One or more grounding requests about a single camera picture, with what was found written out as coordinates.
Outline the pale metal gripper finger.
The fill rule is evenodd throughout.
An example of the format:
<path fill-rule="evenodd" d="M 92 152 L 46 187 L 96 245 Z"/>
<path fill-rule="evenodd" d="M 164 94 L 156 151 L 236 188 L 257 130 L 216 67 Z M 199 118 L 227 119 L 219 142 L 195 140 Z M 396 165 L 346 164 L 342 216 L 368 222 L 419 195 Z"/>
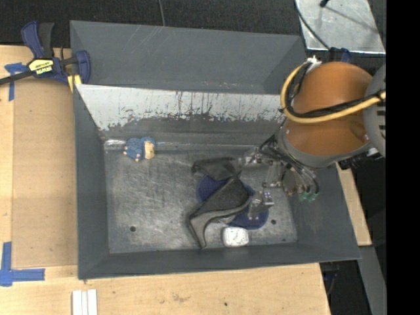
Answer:
<path fill-rule="evenodd" d="M 261 216 L 266 214 L 268 210 L 274 206 L 272 194 L 268 190 L 259 191 L 253 195 L 249 209 L 247 211 L 247 218 L 250 221 L 260 220 Z"/>
<path fill-rule="evenodd" d="M 259 148 L 252 148 L 244 153 L 241 164 L 244 167 L 260 165 L 263 162 L 263 154 Z"/>

